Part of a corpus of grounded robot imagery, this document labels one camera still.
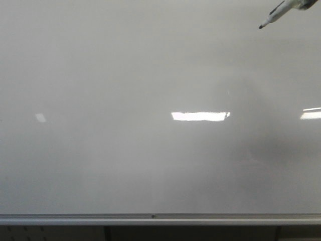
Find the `white black-tipped whiteboard marker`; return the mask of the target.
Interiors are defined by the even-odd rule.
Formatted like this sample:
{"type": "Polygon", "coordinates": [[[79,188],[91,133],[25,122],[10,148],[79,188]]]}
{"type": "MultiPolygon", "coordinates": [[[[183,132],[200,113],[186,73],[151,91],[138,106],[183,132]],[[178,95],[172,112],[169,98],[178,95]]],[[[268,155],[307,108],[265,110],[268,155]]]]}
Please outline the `white black-tipped whiteboard marker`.
{"type": "Polygon", "coordinates": [[[263,29],[269,24],[272,24],[279,20],[291,9],[296,9],[298,11],[305,11],[311,8],[317,0],[287,0],[282,1],[277,5],[268,15],[266,20],[259,25],[259,29],[263,29]]]}

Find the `grey pegboard panel below board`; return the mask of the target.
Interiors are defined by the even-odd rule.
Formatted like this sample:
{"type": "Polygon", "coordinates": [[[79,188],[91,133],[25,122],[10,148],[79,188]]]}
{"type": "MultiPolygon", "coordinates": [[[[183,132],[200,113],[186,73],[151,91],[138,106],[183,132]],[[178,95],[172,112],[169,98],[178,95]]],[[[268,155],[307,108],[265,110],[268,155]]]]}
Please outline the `grey pegboard panel below board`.
{"type": "Polygon", "coordinates": [[[106,240],[97,226],[2,225],[1,240],[106,240]]]}

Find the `white whiteboard with aluminium frame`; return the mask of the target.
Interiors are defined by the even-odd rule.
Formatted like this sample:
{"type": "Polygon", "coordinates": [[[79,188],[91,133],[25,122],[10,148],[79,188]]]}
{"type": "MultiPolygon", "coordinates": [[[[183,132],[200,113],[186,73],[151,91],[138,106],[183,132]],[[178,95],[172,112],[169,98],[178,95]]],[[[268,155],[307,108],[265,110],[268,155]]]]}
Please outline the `white whiteboard with aluminium frame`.
{"type": "Polygon", "coordinates": [[[277,5],[1,1],[1,224],[320,224],[320,2],[277,5]]]}

